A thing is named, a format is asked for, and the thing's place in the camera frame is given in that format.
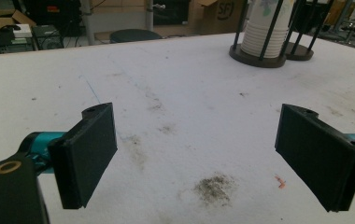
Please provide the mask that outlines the printed cardboard box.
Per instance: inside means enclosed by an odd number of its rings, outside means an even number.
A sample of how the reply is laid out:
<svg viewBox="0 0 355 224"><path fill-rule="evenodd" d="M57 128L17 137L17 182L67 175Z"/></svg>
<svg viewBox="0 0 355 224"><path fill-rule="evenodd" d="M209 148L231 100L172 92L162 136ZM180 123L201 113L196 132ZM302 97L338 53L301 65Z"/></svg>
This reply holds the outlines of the printed cardboard box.
<svg viewBox="0 0 355 224"><path fill-rule="evenodd" d="M199 25L200 34L234 33L247 2L248 0L197 0L203 9Z"/></svg>

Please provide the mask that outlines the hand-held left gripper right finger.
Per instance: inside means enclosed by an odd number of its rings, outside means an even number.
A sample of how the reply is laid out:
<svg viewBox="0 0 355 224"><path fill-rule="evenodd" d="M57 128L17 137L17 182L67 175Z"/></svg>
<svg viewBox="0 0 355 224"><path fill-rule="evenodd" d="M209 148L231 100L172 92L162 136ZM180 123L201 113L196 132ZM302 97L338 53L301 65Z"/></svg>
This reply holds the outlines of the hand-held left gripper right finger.
<svg viewBox="0 0 355 224"><path fill-rule="evenodd" d="M341 133L319 114L281 107L276 152L328 212L347 211L355 194L355 133Z"/></svg>

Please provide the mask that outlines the dark wire cup holder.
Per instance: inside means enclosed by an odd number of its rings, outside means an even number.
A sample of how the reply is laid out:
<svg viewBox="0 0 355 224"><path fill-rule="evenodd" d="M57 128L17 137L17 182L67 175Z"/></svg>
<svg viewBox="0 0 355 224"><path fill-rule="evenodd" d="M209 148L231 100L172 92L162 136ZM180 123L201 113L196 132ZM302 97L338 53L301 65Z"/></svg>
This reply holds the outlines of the dark wire cup holder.
<svg viewBox="0 0 355 224"><path fill-rule="evenodd" d="M313 46L333 3L334 0L294 0L289 30L282 45L281 52L276 58L264 58L263 55L276 24L282 0L279 0L277 4L271 27L259 57L249 55L241 49L246 25L251 12L243 11L238 23L238 30L235 33L234 43L230 47L229 55L241 63L263 68L278 68L287 60L308 61L314 54Z"/></svg>

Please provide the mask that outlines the stack of paper cups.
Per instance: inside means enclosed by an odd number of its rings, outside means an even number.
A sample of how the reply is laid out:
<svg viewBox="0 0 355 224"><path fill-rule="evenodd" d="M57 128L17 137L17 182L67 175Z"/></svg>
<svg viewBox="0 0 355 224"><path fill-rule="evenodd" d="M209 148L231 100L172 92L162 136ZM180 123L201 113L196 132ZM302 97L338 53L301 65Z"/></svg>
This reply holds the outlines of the stack of paper cups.
<svg viewBox="0 0 355 224"><path fill-rule="evenodd" d="M241 49L249 55L259 57L271 27L279 0L255 0L251 9ZM276 58L282 49L289 30L294 0L282 0L276 24L270 36L264 58Z"/></svg>

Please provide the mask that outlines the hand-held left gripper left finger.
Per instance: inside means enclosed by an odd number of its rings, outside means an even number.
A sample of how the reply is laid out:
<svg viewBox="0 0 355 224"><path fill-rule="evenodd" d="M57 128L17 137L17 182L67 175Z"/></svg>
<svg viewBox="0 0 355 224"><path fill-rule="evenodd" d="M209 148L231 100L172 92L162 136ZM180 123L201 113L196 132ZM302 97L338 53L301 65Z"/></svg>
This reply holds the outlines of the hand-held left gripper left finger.
<svg viewBox="0 0 355 224"><path fill-rule="evenodd" d="M117 152L113 104L85 109L71 130L48 144L64 209L86 207Z"/></svg>

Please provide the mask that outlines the small white box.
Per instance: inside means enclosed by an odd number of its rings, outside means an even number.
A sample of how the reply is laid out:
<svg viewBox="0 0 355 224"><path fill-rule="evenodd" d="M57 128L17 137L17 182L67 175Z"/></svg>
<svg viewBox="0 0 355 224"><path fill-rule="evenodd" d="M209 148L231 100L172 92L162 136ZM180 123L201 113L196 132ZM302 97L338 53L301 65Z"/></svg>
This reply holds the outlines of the small white box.
<svg viewBox="0 0 355 224"><path fill-rule="evenodd" d="M29 24L16 24L13 34L16 38L29 38L32 36L32 31Z"/></svg>

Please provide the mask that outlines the black computer tower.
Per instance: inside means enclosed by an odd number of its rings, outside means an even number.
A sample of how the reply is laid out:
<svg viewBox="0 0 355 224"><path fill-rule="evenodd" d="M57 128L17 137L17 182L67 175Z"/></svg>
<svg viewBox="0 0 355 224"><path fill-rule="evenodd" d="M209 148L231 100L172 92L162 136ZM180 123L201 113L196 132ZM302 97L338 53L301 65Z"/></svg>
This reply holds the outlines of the black computer tower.
<svg viewBox="0 0 355 224"><path fill-rule="evenodd" d="M62 49L64 47L60 32L54 25L33 26L32 32L39 50Z"/></svg>
<svg viewBox="0 0 355 224"><path fill-rule="evenodd" d="M0 28L0 54L33 51L32 37L16 38L13 34L15 25Z"/></svg>

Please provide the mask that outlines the white foam mat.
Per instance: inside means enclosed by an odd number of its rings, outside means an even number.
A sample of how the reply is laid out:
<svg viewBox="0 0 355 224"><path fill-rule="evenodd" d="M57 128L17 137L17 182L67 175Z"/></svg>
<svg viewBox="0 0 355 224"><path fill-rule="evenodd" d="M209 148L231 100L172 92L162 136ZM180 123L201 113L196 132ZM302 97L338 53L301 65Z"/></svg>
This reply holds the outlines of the white foam mat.
<svg viewBox="0 0 355 224"><path fill-rule="evenodd" d="M0 55L0 160L35 131L66 131L112 103L118 150L88 206L53 224L355 224L327 212L277 154L280 109L299 105L355 133L355 49L316 42L307 62L263 69L232 59L232 35Z"/></svg>

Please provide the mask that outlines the black round stool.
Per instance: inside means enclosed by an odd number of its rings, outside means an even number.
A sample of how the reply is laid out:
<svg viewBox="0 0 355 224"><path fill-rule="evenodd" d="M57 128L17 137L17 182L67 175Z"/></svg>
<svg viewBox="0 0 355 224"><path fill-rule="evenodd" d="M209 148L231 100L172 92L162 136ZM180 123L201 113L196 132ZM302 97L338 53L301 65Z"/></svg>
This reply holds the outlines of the black round stool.
<svg viewBox="0 0 355 224"><path fill-rule="evenodd" d="M109 36L109 41L111 43L126 43L126 42L136 42L136 41L146 41L146 40L157 40L162 39L161 35L155 32L142 29L124 29L113 32Z"/></svg>

